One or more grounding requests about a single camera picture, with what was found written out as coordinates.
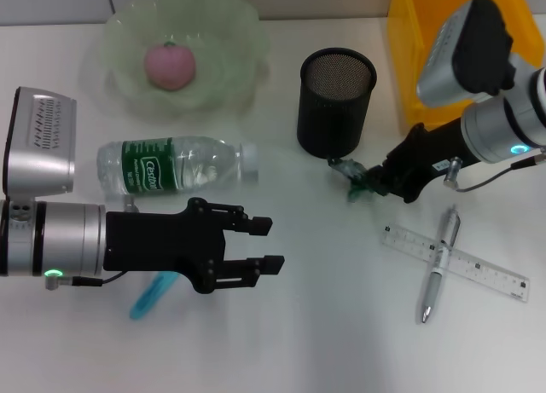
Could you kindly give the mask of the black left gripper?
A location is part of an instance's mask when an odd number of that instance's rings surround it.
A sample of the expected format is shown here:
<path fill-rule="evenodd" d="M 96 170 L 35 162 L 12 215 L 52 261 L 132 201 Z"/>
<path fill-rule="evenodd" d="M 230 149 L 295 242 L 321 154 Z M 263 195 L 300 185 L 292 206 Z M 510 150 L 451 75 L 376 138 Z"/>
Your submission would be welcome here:
<path fill-rule="evenodd" d="M 190 201 L 177 214 L 106 214 L 106 271 L 171 271 L 196 292 L 255 287 L 261 275 L 278 275 L 284 256 L 224 261 L 225 231 L 267 236 L 269 217 L 250 217 L 241 205 Z"/>

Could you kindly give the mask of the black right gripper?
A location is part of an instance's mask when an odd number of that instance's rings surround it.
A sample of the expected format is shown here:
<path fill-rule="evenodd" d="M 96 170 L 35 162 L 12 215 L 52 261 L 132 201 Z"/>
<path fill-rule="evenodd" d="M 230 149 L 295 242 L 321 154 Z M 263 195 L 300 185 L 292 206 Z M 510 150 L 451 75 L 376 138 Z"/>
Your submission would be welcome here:
<path fill-rule="evenodd" d="M 462 136 L 462 121 L 457 118 L 434 130 L 419 123 L 386 156 L 383 165 L 367 170 L 366 178 L 377 194 L 397 196 L 408 204 L 430 181 L 446 174 L 440 164 L 453 158 L 459 158 L 463 167 L 474 164 L 474 155 Z"/>

